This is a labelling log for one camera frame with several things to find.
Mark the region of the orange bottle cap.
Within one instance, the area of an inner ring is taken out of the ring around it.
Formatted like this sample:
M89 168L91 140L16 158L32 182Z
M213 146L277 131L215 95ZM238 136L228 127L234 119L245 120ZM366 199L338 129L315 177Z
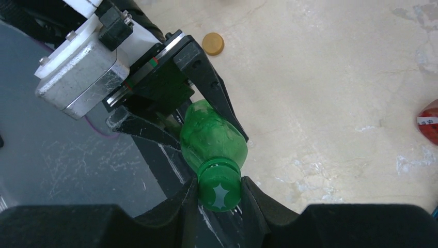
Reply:
M202 48L210 56L216 56L220 54L224 47L224 39L218 33L208 33L202 40Z

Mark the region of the green plastic bottle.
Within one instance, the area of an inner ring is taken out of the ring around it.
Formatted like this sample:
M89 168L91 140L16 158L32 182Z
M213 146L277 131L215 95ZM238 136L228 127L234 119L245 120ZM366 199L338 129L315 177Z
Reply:
M230 159L242 168L248 154L244 136L205 99L189 106L180 144L184 159L198 174L201 166L213 158Z

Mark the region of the green bottle cap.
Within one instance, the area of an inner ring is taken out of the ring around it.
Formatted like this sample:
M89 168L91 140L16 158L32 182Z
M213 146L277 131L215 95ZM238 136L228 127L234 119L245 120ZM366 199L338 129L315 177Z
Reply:
M208 210L225 212L241 200L241 172L238 164L225 157L211 158L197 171L198 199Z

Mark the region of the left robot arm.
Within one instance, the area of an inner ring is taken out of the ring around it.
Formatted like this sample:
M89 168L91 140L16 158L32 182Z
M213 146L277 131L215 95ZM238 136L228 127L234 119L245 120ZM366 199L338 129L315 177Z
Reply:
M135 1L1 1L1 23L50 50L35 94L75 120L103 103L113 132L178 150L197 90L244 133L201 45L181 30L162 33Z

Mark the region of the tea bottle with yellow-red label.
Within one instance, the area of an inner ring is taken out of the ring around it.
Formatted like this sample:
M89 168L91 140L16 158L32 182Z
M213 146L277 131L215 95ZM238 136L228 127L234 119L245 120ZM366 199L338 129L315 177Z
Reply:
M437 145L437 100L427 105L417 116L420 133L431 143Z

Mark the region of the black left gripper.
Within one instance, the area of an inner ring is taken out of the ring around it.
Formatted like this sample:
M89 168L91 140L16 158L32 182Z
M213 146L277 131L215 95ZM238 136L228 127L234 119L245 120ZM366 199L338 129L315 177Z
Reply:
M173 113L190 100L194 94L191 81L211 107L249 140L224 81L191 35L176 31L131 68L128 78L103 100L113 110L105 120L111 131L181 150L181 124L173 115L160 113Z

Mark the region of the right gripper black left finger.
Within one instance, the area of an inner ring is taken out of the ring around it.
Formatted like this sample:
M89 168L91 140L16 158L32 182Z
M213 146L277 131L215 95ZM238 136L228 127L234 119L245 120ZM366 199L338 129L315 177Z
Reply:
M133 247L146 230L137 217L117 205L12 207L1 213L1 247Z

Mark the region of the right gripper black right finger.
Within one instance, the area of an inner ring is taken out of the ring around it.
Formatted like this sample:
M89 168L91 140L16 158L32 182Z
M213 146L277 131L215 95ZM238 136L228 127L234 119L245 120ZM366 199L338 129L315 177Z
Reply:
M296 213L242 178L246 247L437 247L437 221L404 204L312 204Z

